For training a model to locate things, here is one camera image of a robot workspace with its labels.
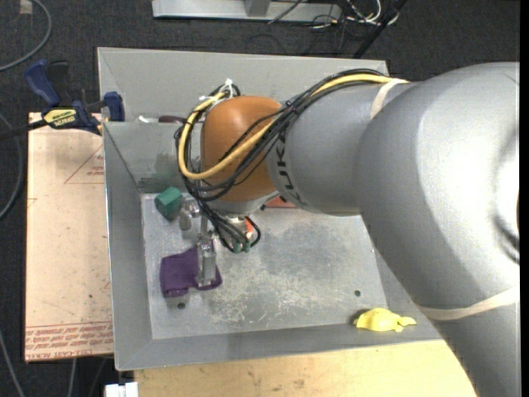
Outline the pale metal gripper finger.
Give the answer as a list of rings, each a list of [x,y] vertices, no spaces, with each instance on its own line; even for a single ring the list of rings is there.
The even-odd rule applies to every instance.
[[[206,246],[206,286],[217,286],[217,253],[212,242]]]
[[[205,260],[207,258],[207,245],[203,243],[197,244],[197,253],[198,253],[198,273],[196,275],[196,281],[198,286],[205,285]]]

